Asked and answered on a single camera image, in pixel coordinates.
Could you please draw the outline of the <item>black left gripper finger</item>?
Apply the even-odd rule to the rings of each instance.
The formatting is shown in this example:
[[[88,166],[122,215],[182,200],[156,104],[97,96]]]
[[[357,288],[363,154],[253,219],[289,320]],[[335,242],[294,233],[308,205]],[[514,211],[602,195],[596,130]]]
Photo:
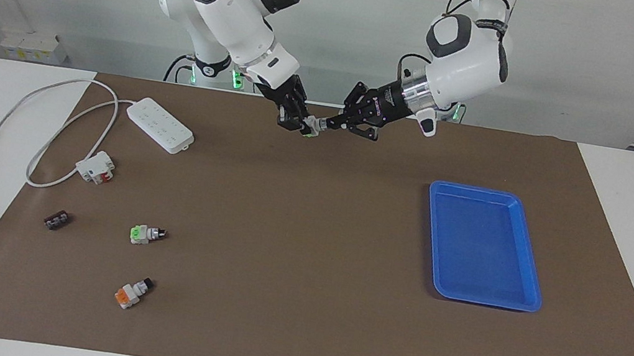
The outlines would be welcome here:
[[[351,124],[350,122],[344,122],[341,124],[337,124],[337,128],[342,128],[343,130],[348,131],[350,134],[357,135],[358,137],[363,137],[363,139],[367,139],[370,141],[377,141],[379,138],[379,128],[372,125],[367,124]]]
[[[366,96],[366,93],[367,86],[362,82],[357,82],[344,100],[343,107],[339,110],[338,115],[326,118],[325,128],[328,130],[350,128],[351,124],[355,123],[355,118],[359,112],[359,101]]]

